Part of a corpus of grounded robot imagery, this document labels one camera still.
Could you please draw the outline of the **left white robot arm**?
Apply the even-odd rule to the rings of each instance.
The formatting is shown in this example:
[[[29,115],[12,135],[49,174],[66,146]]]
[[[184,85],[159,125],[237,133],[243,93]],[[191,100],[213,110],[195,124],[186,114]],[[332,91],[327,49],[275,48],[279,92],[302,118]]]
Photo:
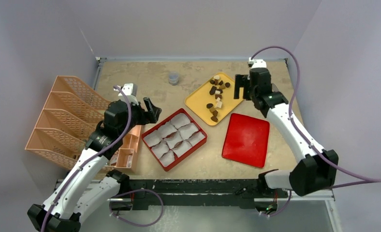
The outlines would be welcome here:
[[[29,208],[27,215],[37,231],[77,232],[106,199],[134,193],[129,176],[116,169],[109,171],[98,187],[90,191],[86,188],[122,146],[123,138],[133,127],[157,123],[161,108],[148,97],[143,100],[145,109],[139,103],[121,100],[108,105],[103,120],[89,136],[79,160],[60,187],[43,204]]]

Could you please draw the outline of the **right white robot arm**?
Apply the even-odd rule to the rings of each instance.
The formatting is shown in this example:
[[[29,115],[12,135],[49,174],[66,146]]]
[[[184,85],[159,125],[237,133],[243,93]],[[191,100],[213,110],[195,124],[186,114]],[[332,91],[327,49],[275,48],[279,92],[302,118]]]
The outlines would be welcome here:
[[[235,76],[234,99],[252,101],[266,120],[276,127],[290,147],[297,165],[291,171],[271,170],[258,177],[257,191],[264,197],[276,189],[294,191],[299,196],[331,188],[336,179],[338,154],[326,150],[316,142],[290,112],[290,102],[279,91],[274,91],[267,68],[252,68],[249,74]]]

